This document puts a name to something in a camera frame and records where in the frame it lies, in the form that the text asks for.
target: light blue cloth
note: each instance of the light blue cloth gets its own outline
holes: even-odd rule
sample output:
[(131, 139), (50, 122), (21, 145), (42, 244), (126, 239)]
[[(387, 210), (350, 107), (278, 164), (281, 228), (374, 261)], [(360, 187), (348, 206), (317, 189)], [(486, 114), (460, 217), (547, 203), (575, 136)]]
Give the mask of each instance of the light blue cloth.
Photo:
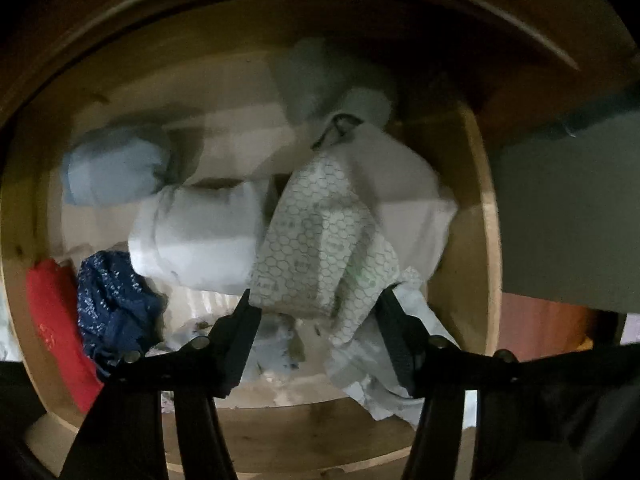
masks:
[(171, 141), (156, 124), (105, 127), (82, 135), (65, 154), (65, 202), (109, 206), (135, 202), (171, 180)]

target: navy blue garment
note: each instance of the navy blue garment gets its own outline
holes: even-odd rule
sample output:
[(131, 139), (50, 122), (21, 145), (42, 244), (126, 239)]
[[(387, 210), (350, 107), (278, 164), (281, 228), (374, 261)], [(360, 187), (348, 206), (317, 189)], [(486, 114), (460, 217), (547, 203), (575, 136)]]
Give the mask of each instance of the navy blue garment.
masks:
[(157, 344), (162, 301), (133, 271), (129, 253), (99, 251), (78, 275), (78, 326), (84, 353), (106, 378), (127, 351), (144, 355)]

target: red cloth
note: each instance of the red cloth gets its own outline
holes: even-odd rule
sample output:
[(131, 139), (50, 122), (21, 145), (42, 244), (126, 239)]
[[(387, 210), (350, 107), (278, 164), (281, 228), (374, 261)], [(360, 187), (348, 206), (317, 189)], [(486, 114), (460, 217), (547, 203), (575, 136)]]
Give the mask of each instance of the red cloth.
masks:
[(31, 319), (58, 368), (76, 406), (89, 411), (102, 389), (95, 365), (82, 352), (78, 332), (78, 289), (70, 267), (44, 260), (27, 272), (27, 298)]

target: folded red shirt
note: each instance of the folded red shirt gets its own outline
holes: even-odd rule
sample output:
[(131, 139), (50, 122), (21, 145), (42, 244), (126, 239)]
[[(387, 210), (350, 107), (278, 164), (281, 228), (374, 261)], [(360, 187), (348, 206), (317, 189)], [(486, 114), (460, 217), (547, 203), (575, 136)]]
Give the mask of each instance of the folded red shirt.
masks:
[(102, 389), (95, 364), (82, 352), (78, 332), (78, 289), (70, 267), (55, 260), (41, 261), (27, 272), (27, 298), (31, 319), (58, 368), (76, 406), (89, 411)]

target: hexagon pattern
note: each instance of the hexagon pattern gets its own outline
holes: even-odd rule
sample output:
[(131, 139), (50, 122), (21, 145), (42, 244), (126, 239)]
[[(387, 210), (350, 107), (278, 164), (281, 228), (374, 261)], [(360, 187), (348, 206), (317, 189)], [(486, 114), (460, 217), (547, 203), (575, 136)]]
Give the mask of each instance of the hexagon pattern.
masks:
[(249, 301), (295, 317), (329, 317), (329, 339), (339, 346), (400, 277), (396, 252), (339, 163), (320, 153), (289, 179), (258, 252)]

